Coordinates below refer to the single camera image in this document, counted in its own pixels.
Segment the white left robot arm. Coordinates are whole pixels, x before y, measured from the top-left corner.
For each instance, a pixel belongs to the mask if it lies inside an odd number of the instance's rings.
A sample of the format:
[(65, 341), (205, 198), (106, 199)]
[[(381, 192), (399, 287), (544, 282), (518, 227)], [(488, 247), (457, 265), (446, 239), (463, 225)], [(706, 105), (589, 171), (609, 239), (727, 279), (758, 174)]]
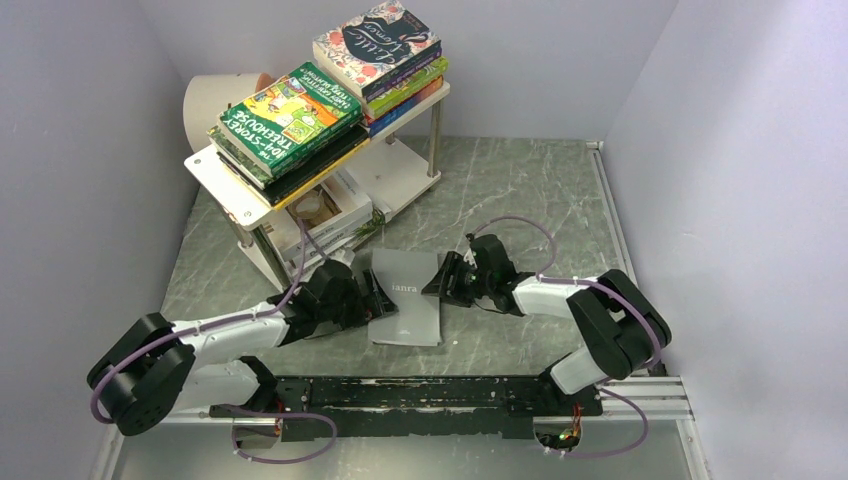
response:
[(308, 280), (295, 279), (284, 293), (238, 312), (191, 321), (146, 314), (89, 371), (89, 408), (125, 436), (203, 406), (233, 405), (261, 416), (285, 403), (255, 351), (306, 339), (322, 326), (364, 326), (397, 310), (371, 270), (357, 277), (327, 260)]

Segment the blue orange book in stack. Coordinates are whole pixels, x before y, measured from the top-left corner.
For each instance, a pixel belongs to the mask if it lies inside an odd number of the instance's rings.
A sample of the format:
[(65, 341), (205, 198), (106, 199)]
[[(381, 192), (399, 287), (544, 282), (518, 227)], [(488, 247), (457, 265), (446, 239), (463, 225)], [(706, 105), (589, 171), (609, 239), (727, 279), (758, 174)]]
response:
[(371, 121), (368, 126), (368, 134), (370, 137), (374, 137), (383, 130), (385, 130), (389, 125), (397, 121), (401, 116), (405, 115), (409, 112), (413, 107), (417, 106), (432, 94), (437, 92), (444, 84), (444, 76), (439, 76), (430, 82), (428, 85), (423, 87), (421, 90), (401, 102), (398, 106), (392, 108), (383, 116), (376, 118)]

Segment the yellow Little Prince book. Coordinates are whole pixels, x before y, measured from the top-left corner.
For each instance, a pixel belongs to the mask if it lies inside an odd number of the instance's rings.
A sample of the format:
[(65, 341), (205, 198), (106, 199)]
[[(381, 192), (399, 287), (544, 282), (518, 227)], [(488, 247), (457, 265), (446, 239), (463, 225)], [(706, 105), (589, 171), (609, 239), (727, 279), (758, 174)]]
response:
[(276, 203), (275, 205), (272, 205), (271, 209), (275, 210), (275, 211), (279, 211), (279, 210), (282, 210), (284, 207), (287, 207), (288, 205), (292, 204), (295, 200), (302, 197), (303, 195), (308, 193), (310, 190), (312, 190), (315, 186), (317, 186), (318, 184), (323, 182), (326, 178), (328, 178), (337, 169), (339, 169), (345, 163), (347, 163), (350, 159), (352, 159), (360, 150), (368, 147), (370, 144), (371, 144), (371, 139), (366, 138), (361, 143), (354, 146), (349, 151), (347, 151), (344, 155), (342, 155), (337, 160), (335, 160), (333, 163), (329, 164), (326, 168), (324, 168), (323, 170), (318, 172), (315, 176), (313, 176), (311, 179), (306, 181), (299, 188), (295, 189), (294, 191), (289, 193), (287, 196), (283, 197), (278, 203)]

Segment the white magazine with photo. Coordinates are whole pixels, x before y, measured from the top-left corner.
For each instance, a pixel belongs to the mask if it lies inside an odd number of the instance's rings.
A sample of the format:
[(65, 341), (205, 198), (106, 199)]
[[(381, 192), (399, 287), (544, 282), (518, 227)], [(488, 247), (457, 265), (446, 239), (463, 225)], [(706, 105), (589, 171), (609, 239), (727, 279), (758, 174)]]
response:
[(372, 207), (373, 202), (364, 188), (347, 169), (341, 168), (283, 210), (272, 212), (262, 226), (278, 248), (281, 240), (293, 236), (298, 220), (309, 230), (339, 213), (344, 215)]

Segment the white tape roll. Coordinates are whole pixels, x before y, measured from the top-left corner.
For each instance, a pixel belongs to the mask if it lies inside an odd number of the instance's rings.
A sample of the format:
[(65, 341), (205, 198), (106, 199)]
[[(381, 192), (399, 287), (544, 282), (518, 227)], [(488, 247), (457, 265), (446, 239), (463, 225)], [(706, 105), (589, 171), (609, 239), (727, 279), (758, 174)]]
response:
[(218, 115), (248, 96), (268, 87), (275, 80), (268, 73), (198, 75), (187, 86), (182, 104), (182, 119), (193, 152), (207, 147), (207, 131)]

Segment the white palm leaf book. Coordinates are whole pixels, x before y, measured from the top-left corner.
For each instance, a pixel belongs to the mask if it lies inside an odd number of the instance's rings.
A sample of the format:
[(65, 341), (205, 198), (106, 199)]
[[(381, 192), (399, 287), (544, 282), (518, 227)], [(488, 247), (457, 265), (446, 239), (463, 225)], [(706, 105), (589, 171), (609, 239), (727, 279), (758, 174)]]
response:
[[(332, 230), (332, 229), (337, 229), (337, 228), (345, 228), (345, 227), (347, 227), (351, 224), (355, 224), (356, 226), (358, 226), (358, 225), (362, 225), (366, 222), (370, 223), (370, 227), (368, 228), (368, 230), (366, 231), (366, 233), (363, 236), (361, 236), (359, 238), (355, 238), (355, 239), (350, 239), (347, 242), (345, 242), (344, 244), (336, 244), (335, 249), (332, 249), (330, 251), (330, 253), (331, 253), (331, 252), (343, 247), (344, 245), (346, 245), (347, 243), (349, 243), (351, 241), (359, 241), (359, 240), (366, 238), (367, 236), (374, 233), (377, 229), (382, 227), (386, 223), (385, 212), (383, 210), (377, 208), (377, 207), (372, 207), (370, 210), (368, 210), (366, 208), (362, 208), (362, 209), (359, 209), (355, 212), (346, 213), (344, 215), (339, 213), (338, 215), (331, 218), (329, 221), (325, 222), (324, 224), (321, 224), (317, 227), (310, 228), (308, 230), (308, 234), (312, 238), (312, 235), (314, 233), (320, 234), (320, 233), (323, 233), (327, 230)], [(304, 244), (302, 253), (306, 252), (306, 260), (307, 261), (310, 261), (311, 259), (313, 259), (315, 257), (321, 258), (322, 254), (326, 254), (326, 255), (330, 254), (330, 253), (329, 254), (325, 253), (317, 245), (317, 243), (313, 240), (313, 238), (312, 238), (312, 240), (306, 239), (305, 241), (302, 241), (302, 242)]]

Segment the green 104-storey treehouse book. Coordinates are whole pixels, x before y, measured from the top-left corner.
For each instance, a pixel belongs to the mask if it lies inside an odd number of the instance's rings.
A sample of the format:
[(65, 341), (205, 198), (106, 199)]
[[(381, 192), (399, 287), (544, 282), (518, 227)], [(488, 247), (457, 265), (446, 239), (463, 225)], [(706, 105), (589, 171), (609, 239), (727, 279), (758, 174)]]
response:
[(277, 179), (362, 118), (360, 102), (307, 61), (219, 113), (214, 130)]

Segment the floral Little Women book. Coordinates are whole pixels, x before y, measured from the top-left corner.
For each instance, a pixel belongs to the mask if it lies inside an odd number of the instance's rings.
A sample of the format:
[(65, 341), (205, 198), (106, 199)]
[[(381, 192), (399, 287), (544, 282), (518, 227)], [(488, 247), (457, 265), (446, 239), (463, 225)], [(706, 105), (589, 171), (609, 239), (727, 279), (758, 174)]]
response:
[(385, 1), (312, 42), (320, 67), (363, 101), (439, 46), (440, 37), (398, 1)]

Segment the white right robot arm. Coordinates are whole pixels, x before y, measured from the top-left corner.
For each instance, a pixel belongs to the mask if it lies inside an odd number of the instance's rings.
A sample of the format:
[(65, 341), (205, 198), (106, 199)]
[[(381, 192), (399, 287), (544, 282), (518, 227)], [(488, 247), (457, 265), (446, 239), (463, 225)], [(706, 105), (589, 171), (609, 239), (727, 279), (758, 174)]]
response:
[(547, 381), (539, 398), (550, 413), (565, 413), (586, 387), (624, 380), (658, 362), (672, 340), (667, 322), (619, 269), (597, 277), (552, 278), (518, 271), (493, 234), (471, 237), (469, 247), (464, 255), (448, 252), (421, 292), (459, 307), (488, 299), (501, 314), (573, 319), (581, 347), (542, 375)]

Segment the grey laptop box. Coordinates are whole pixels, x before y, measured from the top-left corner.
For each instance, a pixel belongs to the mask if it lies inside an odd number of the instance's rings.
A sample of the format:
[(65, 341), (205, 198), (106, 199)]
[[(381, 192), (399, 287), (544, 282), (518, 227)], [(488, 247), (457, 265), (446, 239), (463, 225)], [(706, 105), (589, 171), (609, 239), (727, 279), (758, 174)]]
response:
[(395, 313), (369, 323), (368, 338), (372, 343), (410, 347), (435, 347), (441, 343), (440, 301), (422, 294), (438, 268), (438, 256), (433, 252), (382, 248), (372, 251), (371, 269), (397, 307)]

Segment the white two-tier shelf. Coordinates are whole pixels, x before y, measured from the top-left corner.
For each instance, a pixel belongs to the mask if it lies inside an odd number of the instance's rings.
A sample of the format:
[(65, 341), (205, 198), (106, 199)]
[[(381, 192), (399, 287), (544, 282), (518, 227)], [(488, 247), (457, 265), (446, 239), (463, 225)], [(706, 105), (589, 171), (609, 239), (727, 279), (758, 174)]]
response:
[[(440, 89), (333, 165), (335, 169), (346, 168), (377, 201), (386, 222), (440, 179), (437, 160), (442, 111), (450, 91), (451, 85), (445, 81)], [(397, 140), (395, 133), (425, 112), (430, 113), (430, 150), (423, 157)], [(185, 159), (184, 166), (214, 198), (235, 232), (240, 249), (256, 268), (278, 289), (289, 286), (290, 270), (263, 228), (271, 222), (275, 208), (225, 165), (212, 145)]]

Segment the brown cover book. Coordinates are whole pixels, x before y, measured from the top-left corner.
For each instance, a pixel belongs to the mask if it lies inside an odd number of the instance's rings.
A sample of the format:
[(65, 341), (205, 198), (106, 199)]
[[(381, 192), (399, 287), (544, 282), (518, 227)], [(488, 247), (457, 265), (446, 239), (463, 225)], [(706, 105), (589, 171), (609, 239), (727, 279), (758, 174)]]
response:
[[(329, 254), (332, 249), (335, 249), (336, 244), (344, 244), (350, 239), (363, 236), (369, 227), (369, 222), (358, 226), (351, 224), (345, 228), (327, 230), (320, 234), (314, 233), (312, 238), (325, 253)], [(282, 258), (289, 261), (301, 256), (303, 246), (304, 244), (300, 238), (300, 231), (295, 229), (293, 236), (289, 235), (285, 241), (280, 241), (278, 249)]]

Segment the green treehouse book in stack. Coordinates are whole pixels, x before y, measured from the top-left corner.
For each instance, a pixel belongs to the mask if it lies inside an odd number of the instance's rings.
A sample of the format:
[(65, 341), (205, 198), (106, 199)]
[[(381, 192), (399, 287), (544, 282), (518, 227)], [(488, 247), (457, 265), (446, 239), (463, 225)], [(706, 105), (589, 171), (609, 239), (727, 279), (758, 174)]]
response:
[(366, 121), (370, 122), (383, 116), (435, 79), (441, 77), (449, 68), (449, 64), (450, 61), (447, 57), (438, 57), (398, 85), (389, 88), (374, 100), (369, 101), (364, 107)]

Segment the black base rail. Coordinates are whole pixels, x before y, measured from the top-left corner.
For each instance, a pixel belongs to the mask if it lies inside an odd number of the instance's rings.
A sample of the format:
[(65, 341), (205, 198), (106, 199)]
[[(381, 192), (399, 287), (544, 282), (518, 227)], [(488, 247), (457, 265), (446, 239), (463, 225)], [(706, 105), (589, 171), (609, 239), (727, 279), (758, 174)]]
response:
[(282, 423), (285, 441), (313, 440), (331, 433), (316, 417), (333, 420), (341, 437), (401, 437), (498, 434), (504, 439), (535, 439), (543, 417), (597, 417), (599, 392), (559, 390), (547, 374), (474, 376), (279, 376), (264, 380), (248, 400), (218, 400), (214, 418), (251, 412), (293, 413)]

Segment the purple treehouse book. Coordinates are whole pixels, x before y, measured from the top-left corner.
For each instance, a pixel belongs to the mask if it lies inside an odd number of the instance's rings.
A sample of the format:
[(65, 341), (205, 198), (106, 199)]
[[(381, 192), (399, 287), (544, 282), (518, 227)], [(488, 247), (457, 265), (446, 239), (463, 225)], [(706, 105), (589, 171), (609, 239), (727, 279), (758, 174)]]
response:
[(437, 72), (442, 65), (443, 48), (437, 47), (425, 56), (415, 60), (411, 67), (403, 70), (400, 74), (390, 78), (386, 83), (378, 86), (374, 91), (364, 97), (366, 104), (372, 104), (378, 99), (386, 98), (393, 91), (400, 91), (410, 82), (420, 80)]

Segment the dark green garden book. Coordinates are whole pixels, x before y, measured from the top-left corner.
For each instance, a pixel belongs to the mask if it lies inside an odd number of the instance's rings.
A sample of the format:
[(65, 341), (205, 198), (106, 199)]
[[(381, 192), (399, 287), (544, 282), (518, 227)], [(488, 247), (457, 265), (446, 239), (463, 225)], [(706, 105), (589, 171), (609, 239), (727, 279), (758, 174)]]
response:
[(221, 159), (229, 165), (234, 172), (240, 174), (254, 187), (264, 190), (268, 185), (275, 181), (273, 176), (267, 174), (264, 170), (257, 166), (253, 160), (230, 142), (219, 127), (214, 126), (209, 129), (207, 131), (207, 137), (217, 150)]

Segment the black Moon and Sixpence book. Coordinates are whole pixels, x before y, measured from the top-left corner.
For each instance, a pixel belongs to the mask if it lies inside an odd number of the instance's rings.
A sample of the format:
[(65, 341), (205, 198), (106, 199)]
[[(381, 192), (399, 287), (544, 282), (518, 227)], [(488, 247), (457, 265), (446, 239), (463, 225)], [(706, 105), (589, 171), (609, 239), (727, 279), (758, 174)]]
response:
[(295, 193), (299, 188), (327, 170), (345, 154), (369, 138), (368, 131), (362, 126), (354, 126), (337, 139), (331, 140), (317, 152), (307, 158), (299, 167), (285, 173), (260, 191), (260, 195), (270, 204), (277, 205)]

